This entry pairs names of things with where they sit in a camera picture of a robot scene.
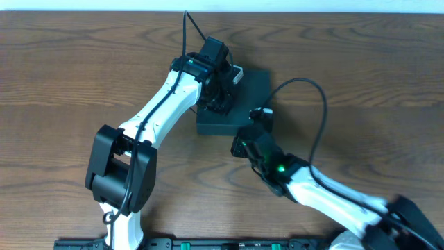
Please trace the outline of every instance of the white robotic arm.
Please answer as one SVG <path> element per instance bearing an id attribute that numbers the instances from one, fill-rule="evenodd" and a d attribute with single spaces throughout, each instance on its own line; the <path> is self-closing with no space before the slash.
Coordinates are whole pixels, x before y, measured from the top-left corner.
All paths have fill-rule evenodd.
<path id="1" fill-rule="evenodd" d="M 164 85 L 157 94 L 130 120 L 124 122 L 119 128 L 124 129 L 123 134 L 134 138 L 141 121 L 159 103 L 159 101 L 171 89 L 175 83 L 178 72 L 171 70 Z M 192 107 L 199 100 L 202 85 L 195 80 L 195 77 L 182 73 L 176 91 L 156 110 L 145 125 L 145 129 L 140 135 L 140 142 L 148 140 L 152 147 L 158 149 L 167 133 L 178 121 L 179 117 Z M 108 203 L 100 203 L 104 213 L 110 211 L 117 213 L 117 208 Z M 140 211 L 131 212 L 128 216 L 120 215 L 114 223 L 114 230 L 111 232 L 111 225 L 107 225 L 108 234 L 106 244 L 110 245 L 111 233 L 113 233 L 112 248 L 116 250 L 134 250 L 140 245 L 144 238 L 144 233 L 140 227 Z"/>
<path id="2" fill-rule="evenodd" d="M 164 85 L 159 92 L 140 110 L 133 118 L 124 122 L 119 128 L 125 129 L 123 132 L 130 138 L 135 138 L 140 122 L 147 114 L 159 103 L 159 101 L 171 89 L 175 83 L 178 72 L 171 70 L 168 74 Z M 176 91 L 156 110 L 150 117 L 145 129 L 142 131 L 139 141 L 148 140 L 152 143 L 152 147 L 158 149 L 167 133 L 173 125 L 178 121 L 179 117 L 197 103 L 200 96 L 202 84 L 198 83 L 194 76 L 182 73 Z"/>
<path id="3" fill-rule="evenodd" d="M 253 124 L 239 130 L 231 153 L 248 158 L 272 193 L 332 218 L 355 235 L 365 249 L 440 249 L 444 245 L 442 237 L 412 201 L 399 196 L 389 203 L 333 181 L 309 162 L 285 154 L 276 145 L 270 134 L 271 110 L 252 110 L 250 118 Z M 336 244 L 331 249 L 363 249 L 349 246 Z"/>

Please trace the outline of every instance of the black joint housing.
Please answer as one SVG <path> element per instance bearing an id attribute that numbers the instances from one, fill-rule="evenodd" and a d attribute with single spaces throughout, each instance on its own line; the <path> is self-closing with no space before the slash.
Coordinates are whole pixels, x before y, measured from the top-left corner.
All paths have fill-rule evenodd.
<path id="1" fill-rule="evenodd" d="M 444 239 L 413 201 L 399 196 L 387 205 L 387 209 L 387 215 L 396 215 L 402 224 L 413 229 L 436 249 L 444 249 Z M 385 220 L 374 226 L 367 226 L 366 235 L 361 242 L 365 250 L 429 249 L 415 235 Z"/>
<path id="2" fill-rule="evenodd" d="M 285 154 L 276 145 L 271 129 L 273 111 L 269 108 L 256 108 L 250 111 L 253 124 L 239 129 L 234 137 L 231 154 L 234 157 L 248 158 L 252 168 L 259 171 L 260 178 L 270 191 L 278 197 L 286 196 L 296 202 L 289 194 L 287 183 L 291 176 L 308 162 L 290 153 Z"/>
<path id="3" fill-rule="evenodd" d="M 123 134 L 123 130 L 103 125 L 97 132 L 92 146 L 85 187 L 92 191 L 94 200 L 120 208 L 127 188 L 126 177 L 130 165 L 117 160 L 114 155 L 132 151 L 134 140 Z M 149 141 L 138 143 L 135 159 L 132 194 L 122 214 L 139 212 L 151 195 L 155 185 L 157 149 Z"/>
<path id="4" fill-rule="evenodd" d="M 192 52 L 185 56 L 183 72 L 191 74 L 198 83 L 202 83 L 202 92 L 198 105 L 226 115 L 233 106 L 238 87 L 233 78 L 240 72 L 231 68 L 226 60 L 228 47 L 223 42 L 208 37 L 199 53 Z M 179 71 L 182 57 L 173 60 L 170 70 Z"/>

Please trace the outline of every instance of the black box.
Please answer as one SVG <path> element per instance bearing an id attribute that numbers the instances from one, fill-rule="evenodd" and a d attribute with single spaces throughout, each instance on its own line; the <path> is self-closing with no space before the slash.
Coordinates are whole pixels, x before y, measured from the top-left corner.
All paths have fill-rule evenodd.
<path id="1" fill-rule="evenodd" d="M 244 70 L 244 77 L 238 84 L 238 95 L 227 115 L 198 107 L 196 127 L 199 135 L 235 136 L 239 128 L 253 122 L 249 119 L 250 110 L 260 107 L 270 94 L 270 73 Z"/>

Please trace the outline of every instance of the green connector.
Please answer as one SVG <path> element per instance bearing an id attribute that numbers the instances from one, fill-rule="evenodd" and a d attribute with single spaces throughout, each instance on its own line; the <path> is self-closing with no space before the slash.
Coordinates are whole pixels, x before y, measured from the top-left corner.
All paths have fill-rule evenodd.
<path id="1" fill-rule="evenodd" d="M 272 244 L 271 250 L 280 250 L 280 244 Z"/>
<path id="2" fill-rule="evenodd" d="M 180 245 L 180 250 L 190 250 L 191 249 L 191 244 L 190 243 L 182 243 Z"/>

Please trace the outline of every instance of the white arm link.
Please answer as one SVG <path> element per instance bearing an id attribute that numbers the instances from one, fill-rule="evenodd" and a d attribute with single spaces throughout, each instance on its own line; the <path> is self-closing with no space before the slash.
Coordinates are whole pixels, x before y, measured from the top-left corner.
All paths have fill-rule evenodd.
<path id="1" fill-rule="evenodd" d="M 104 213 L 113 211 L 117 213 L 117 208 L 114 208 L 108 203 L 100 203 Z M 106 226 L 108 234 L 105 237 L 106 244 L 110 245 L 111 225 Z M 114 222 L 114 235 L 112 237 L 112 249 L 114 250 L 135 250 L 139 247 L 144 239 L 144 232 L 140 227 L 140 211 L 132 212 L 128 216 L 120 214 L 119 218 Z"/>
<path id="2" fill-rule="evenodd" d="M 333 181 L 320 173 L 315 167 L 313 167 L 313 171 L 329 188 L 364 202 L 383 213 L 387 213 L 386 201 L 384 199 L 362 194 Z M 367 225 L 375 225 L 381 220 L 381 217 L 376 213 L 338 197 L 318 185 L 311 176 L 308 167 L 301 167 L 291 179 L 292 181 L 287 184 L 287 187 L 297 202 L 324 213 L 346 227 L 358 238 L 364 236 Z"/>
<path id="3" fill-rule="evenodd" d="M 133 118 L 120 125 L 119 128 L 125 129 L 123 132 L 125 135 L 135 138 L 140 122 L 164 98 L 176 81 L 177 76 L 177 72 L 170 71 L 159 92 Z M 194 76 L 182 72 L 176 91 L 150 117 L 139 141 L 148 140 L 153 144 L 152 147 L 159 149 L 160 143 L 179 117 L 199 100 L 200 90 L 201 84 L 194 80 Z"/>

